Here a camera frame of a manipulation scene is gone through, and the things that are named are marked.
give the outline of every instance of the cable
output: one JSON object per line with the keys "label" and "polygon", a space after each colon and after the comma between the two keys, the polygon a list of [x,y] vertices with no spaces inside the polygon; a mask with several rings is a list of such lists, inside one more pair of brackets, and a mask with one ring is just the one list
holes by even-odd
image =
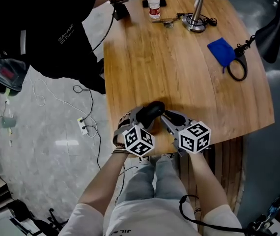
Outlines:
{"label": "cable", "polygon": [[206,224],[202,221],[199,221],[199,220],[194,220],[194,219],[190,219],[189,217],[187,217],[184,212],[183,212],[183,203],[186,201],[186,198],[187,197],[195,197],[197,198],[197,196],[195,195],[185,195],[181,198],[181,200],[179,201],[179,211],[180,211],[180,214],[188,221],[191,221],[197,225],[201,225],[201,226],[206,226],[206,227],[210,227],[212,229],[215,229],[215,230],[219,230],[219,231],[225,231],[225,232],[236,232],[236,233],[244,233],[246,235],[256,235],[256,236],[267,236],[268,234],[266,233],[263,233],[263,232],[259,232],[259,231],[256,231],[254,229],[251,229],[251,228],[246,228],[246,229],[243,229],[243,228],[233,228],[233,227],[225,227],[225,226],[216,226],[216,225],[210,225],[210,224]]}
{"label": "cable", "polygon": [[253,43],[254,40],[255,40],[255,35],[252,35],[249,40],[245,40],[245,44],[244,45],[237,44],[237,47],[234,50],[236,56],[237,57],[242,56],[245,53],[245,50],[250,48],[250,45]]}
{"label": "cable", "polygon": [[[32,84],[32,87],[33,87],[33,93],[34,93],[34,96],[35,96],[35,99],[36,99],[36,103],[39,105],[39,106],[44,106],[45,105],[45,97],[44,96],[42,96],[42,95],[39,95],[39,94],[36,94],[35,93],[35,83],[37,82],[37,81],[41,81],[41,82],[43,82],[44,84],[45,84],[45,86],[46,86],[46,88],[47,88],[47,90],[48,90],[48,92],[50,92],[52,95],[53,95],[53,97],[56,99],[56,100],[59,100],[59,101],[61,101],[62,103],[66,103],[66,104],[68,104],[69,106],[71,106],[71,107],[73,107],[74,109],[76,109],[76,110],[78,110],[78,111],[80,111],[81,113],[83,113],[84,115],[86,115],[86,117],[89,117],[94,123],[95,123],[95,129],[97,130],[97,124],[96,124],[96,121],[91,117],[91,116],[89,116],[90,114],[91,114],[91,112],[92,112],[92,108],[91,108],[91,111],[90,111],[90,113],[89,114],[86,114],[85,112],[83,112],[81,109],[79,109],[79,108],[76,108],[75,106],[73,106],[72,104],[70,104],[70,103],[68,103],[68,102],[66,102],[66,101],[64,101],[64,100],[62,100],[62,99],[59,99],[59,98],[57,98],[54,94],[53,94],[53,92],[52,91],[50,91],[50,89],[48,88],[48,86],[47,86],[47,84],[46,84],[46,82],[45,81],[43,81],[42,79],[37,79],[37,80],[35,80],[34,82],[32,81],[32,79],[31,79],[31,76],[30,76],[30,73],[28,73],[28,78],[30,79],[30,81],[31,81],[31,84]],[[39,100],[38,100],[38,97],[41,97],[42,99],[43,99],[43,104],[39,104]],[[87,136],[88,137],[90,137],[90,138],[93,138],[93,137],[95,137],[96,136],[96,132],[95,132],[95,134],[93,135],[93,136],[90,136],[90,135],[88,135],[87,134]]]}
{"label": "cable", "polygon": [[[177,17],[187,16],[188,18],[192,19],[193,15],[194,15],[193,13],[178,13]],[[203,18],[200,17],[202,22],[201,23],[196,23],[196,24],[194,24],[194,26],[202,26],[202,25],[204,25],[204,26],[207,26],[207,25],[217,26],[218,20],[216,18],[208,18],[207,16],[204,16],[202,14],[200,16],[203,17]]]}
{"label": "cable", "polygon": [[99,157],[100,157],[100,153],[101,153],[102,138],[101,138],[100,133],[99,133],[99,131],[97,130],[96,127],[94,127],[93,125],[87,125],[87,126],[82,127],[82,129],[85,129],[86,127],[92,127],[92,128],[94,128],[95,131],[96,131],[96,134],[98,134],[98,136],[99,136],[99,138],[100,138],[99,152],[97,153],[96,163],[97,163],[97,166],[99,167],[99,169],[101,169],[101,166],[100,166],[100,164],[99,164]]}
{"label": "cable", "polygon": [[119,195],[117,196],[117,198],[116,198],[116,200],[115,200],[115,206],[116,206],[116,204],[117,204],[118,198],[119,198],[120,194],[122,193],[122,190],[123,190],[124,184],[125,184],[125,164],[123,165],[123,168],[124,168],[124,171],[123,171],[124,177],[123,177],[123,179],[122,179],[122,186],[121,186]]}
{"label": "cable", "polygon": [[[81,89],[81,91],[76,91],[75,90],[75,87],[79,87],[80,89]],[[82,120],[80,120],[80,122],[82,122],[82,121],[84,121],[91,113],[92,113],[92,109],[93,109],[93,104],[94,104],[94,100],[93,100],[93,97],[92,97],[92,92],[91,92],[91,90],[90,89],[83,89],[81,86],[79,86],[79,85],[74,85],[73,87],[72,87],[72,90],[75,92],[75,93],[81,93],[82,91],[89,91],[90,92],[90,96],[91,96],[91,100],[92,100],[92,105],[91,105],[91,110],[90,110],[90,113],[88,113],[87,115],[86,115],[86,117],[85,118],[83,118]]]}
{"label": "cable", "polygon": [[90,55],[91,53],[93,53],[93,52],[95,51],[95,49],[98,48],[99,45],[103,42],[103,40],[106,38],[107,34],[109,34],[110,29],[111,29],[111,27],[112,27],[112,23],[113,23],[113,21],[114,21],[115,6],[116,6],[116,0],[114,0],[114,4],[113,4],[114,10],[113,10],[113,12],[112,12],[112,20],[111,20],[111,23],[110,23],[110,26],[109,26],[107,32],[105,33],[105,35],[104,35],[104,37],[102,38],[102,40],[94,47],[94,49],[93,49],[88,55]]}
{"label": "cable", "polygon": [[126,170],[125,170],[125,172],[126,172],[126,171],[128,171],[128,170],[130,170],[130,169],[132,169],[132,168],[138,168],[138,167],[137,167],[137,166],[132,166],[132,167],[130,167],[130,168],[128,168],[128,169],[126,169]]}
{"label": "cable", "polygon": [[4,112],[6,112],[6,108],[7,108],[7,100],[5,100],[4,102],[4,110],[3,110],[3,114],[0,117],[4,117]]}

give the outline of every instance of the jeans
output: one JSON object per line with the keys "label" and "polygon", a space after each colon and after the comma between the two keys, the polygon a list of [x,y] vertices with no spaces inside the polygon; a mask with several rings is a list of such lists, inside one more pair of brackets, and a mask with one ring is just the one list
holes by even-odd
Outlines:
{"label": "jeans", "polygon": [[[152,181],[156,172],[156,191]],[[117,204],[124,201],[160,198],[180,200],[187,195],[186,189],[173,168],[172,161],[167,156],[163,156],[154,166],[144,161],[141,168],[129,180],[126,188],[118,198]]]}

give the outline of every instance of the floor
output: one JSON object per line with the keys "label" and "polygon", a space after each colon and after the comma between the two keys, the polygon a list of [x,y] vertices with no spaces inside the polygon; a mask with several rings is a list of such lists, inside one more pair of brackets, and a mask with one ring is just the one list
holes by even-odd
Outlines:
{"label": "floor", "polygon": [[[266,25],[273,17],[273,0],[230,0],[244,21],[250,34]],[[95,46],[103,37],[110,23],[110,16],[104,16],[94,9],[84,21],[91,45]],[[95,54],[103,56],[102,46]],[[239,219],[245,226],[260,213],[265,212],[271,201],[280,194],[280,53],[274,64],[264,62],[269,80],[276,123],[249,134],[245,138],[247,153],[247,181]],[[68,101],[88,113],[91,99],[88,92],[76,94],[72,87],[78,82],[71,79],[52,80],[43,77],[33,69],[29,76],[35,82],[42,79],[57,98]],[[23,90],[10,98],[5,115],[17,118],[17,126],[9,135],[0,129],[0,172],[8,183],[14,198],[24,201],[38,218],[48,217],[53,207],[56,215],[67,219],[84,188],[98,172],[96,164],[99,138],[83,136],[78,129],[77,119],[83,114],[67,104],[56,100],[42,81],[32,83],[26,77]],[[106,98],[92,93],[94,99],[91,116],[95,119],[102,137],[100,165],[110,155],[112,145],[106,113]],[[5,96],[0,95],[0,116],[5,108]],[[126,168],[136,165],[137,160],[128,160]],[[133,169],[126,173],[126,180],[133,175]],[[122,184],[120,177],[113,200]],[[113,202],[105,219],[105,227]]]}

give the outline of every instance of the white t-shirt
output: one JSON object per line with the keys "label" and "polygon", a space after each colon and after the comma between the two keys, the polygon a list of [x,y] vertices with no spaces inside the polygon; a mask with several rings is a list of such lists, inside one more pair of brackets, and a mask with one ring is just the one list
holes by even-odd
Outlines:
{"label": "white t-shirt", "polygon": [[[187,202],[184,214],[195,219],[194,210]],[[86,204],[77,204],[68,223],[59,236],[102,236],[103,216]],[[217,207],[207,213],[203,220],[207,224],[241,228],[228,205]],[[112,212],[106,236],[200,236],[197,225],[180,214],[178,200],[145,199],[125,201]],[[224,232],[208,227],[204,236],[243,236],[241,233]]]}

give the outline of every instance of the metal cylinder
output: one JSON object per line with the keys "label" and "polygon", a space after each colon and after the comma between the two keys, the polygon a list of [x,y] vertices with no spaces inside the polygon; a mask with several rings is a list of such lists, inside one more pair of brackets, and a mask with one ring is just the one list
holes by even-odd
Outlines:
{"label": "metal cylinder", "polygon": [[202,9],[202,4],[203,4],[203,0],[198,0],[196,10],[195,10],[194,16],[193,16],[193,22],[197,23],[199,21],[200,14],[201,14],[201,9]]}

